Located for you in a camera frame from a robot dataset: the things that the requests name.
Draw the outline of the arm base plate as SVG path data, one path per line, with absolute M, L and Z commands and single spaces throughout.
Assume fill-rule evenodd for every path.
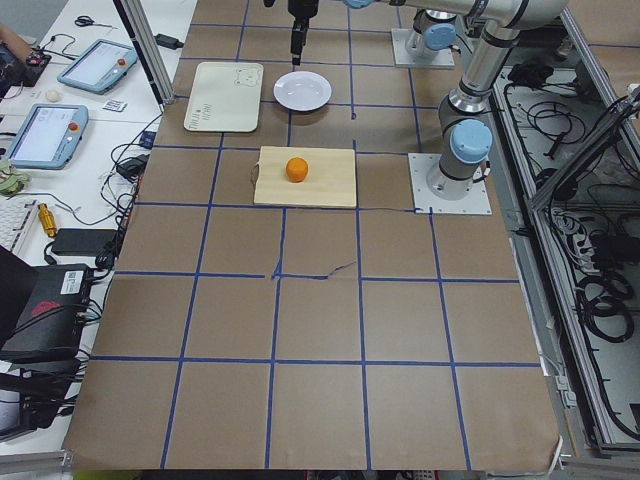
M 423 34 L 413 29 L 391 30 L 394 63 L 396 67 L 453 70 L 454 57 L 451 52 L 452 37 L 445 42 L 429 42 Z
M 408 155 L 414 210 L 434 215 L 492 214 L 486 182 L 481 169 L 467 180 L 452 180 L 440 170 L 440 154 Z

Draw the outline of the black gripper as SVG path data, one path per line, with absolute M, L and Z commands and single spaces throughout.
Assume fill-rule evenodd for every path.
M 306 44 L 308 20 L 318 13 L 318 0 L 288 0 L 287 10 L 295 18 L 291 29 L 291 63 L 300 65 Z

